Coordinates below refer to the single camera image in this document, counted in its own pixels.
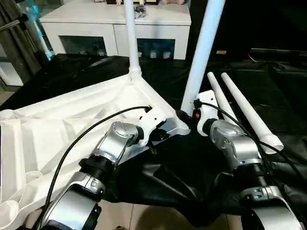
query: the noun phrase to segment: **table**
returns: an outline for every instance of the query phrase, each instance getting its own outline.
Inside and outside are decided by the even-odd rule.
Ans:
[[[16,109],[66,92],[128,73],[129,60],[113,57],[93,66],[99,57],[57,55],[34,79],[1,107]],[[175,109],[179,109],[190,65],[180,60],[140,60],[144,79]],[[307,177],[307,70],[280,63],[209,63],[218,81],[226,71],[268,127],[284,143],[284,152]],[[205,78],[201,91],[210,84]],[[230,94],[235,114],[249,128]],[[227,172],[223,154],[196,130],[159,144],[157,155],[144,152],[119,166],[106,191],[111,202],[161,205],[177,208],[188,220],[206,225],[220,213],[240,215],[238,191]],[[270,156],[274,175],[301,212],[307,211],[307,192],[289,165]]]

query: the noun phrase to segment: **white cylindrical rod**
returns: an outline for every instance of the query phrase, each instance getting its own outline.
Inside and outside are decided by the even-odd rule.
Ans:
[[[126,12],[126,24],[129,44],[129,74],[133,78],[134,76],[141,76],[142,74],[139,64],[138,44],[135,35],[133,0],[125,0],[124,5]]]
[[[206,12],[201,25],[197,46],[184,92],[181,110],[189,116],[193,113],[193,101],[200,92],[215,34],[221,19],[225,0],[208,0]]]
[[[229,113],[235,120],[238,120],[236,118],[236,115],[234,114],[234,111],[230,107],[230,104],[228,103],[219,83],[217,82],[214,74],[212,72],[209,72],[207,74],[209,82],[211,84],[211,87],[214,91],[215,98],[217,100],[217,103],[221,109],[223,109],[225,112]],[[236,125],[235,122],[233,122],[229,117],[227,117],[225,114],[223,114],[224,120],[228,121],[229,123]]]
[[[224,80],[226,86],[228,87],[229,91],[235,98],[237,104],[239,105],[240,109],[244,113],[246,119],[252,126],[253,130],[259,137],[260,141],[263,141],[264,143],[267,143],[268,145],[271,145],[275,147],[278,150],[283,149],[283,144],[279,140],[279,138],[274,135],[269,128],[266,126],[266,124],[263,122],[261,117],[258,115],[258,113],[254,110],[254,108],[250,105],[248,100],[245,98],[245,96],[241,93],[241,91],[238,89],[238,87],[233,83],[233,81],[230,79],[227,73],[222,73],[222,79]],[[267,154],[273,154],[276,153],[272,149],[263,146],[263,149]]]

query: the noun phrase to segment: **grey curtain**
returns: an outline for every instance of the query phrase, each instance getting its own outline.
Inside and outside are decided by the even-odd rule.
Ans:
[[[21,15],[14,0],[0,0],[0,26],[18,19]],[[0,43],[23,83],[29,81],[41,69],[35,57],[36,46],[29,39],[30,27],[27,24],[26,26],[26,31],[17,25],[0,32]]]

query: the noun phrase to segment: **toy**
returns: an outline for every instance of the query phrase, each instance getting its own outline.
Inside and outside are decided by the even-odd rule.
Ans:
[[[161,0],[161,4],[169,4],[169,3],[177,3],[179,5],[183,5],[185,0]]]

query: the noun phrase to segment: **white cabinet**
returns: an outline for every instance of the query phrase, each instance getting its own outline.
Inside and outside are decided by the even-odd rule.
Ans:
[[[56,54],[129,55],[124,6],[73,0],[40,20]],[[147,5],[135,23],[141,53],[163,46],[171,58],[185,59],[191,25],[186,4]]]

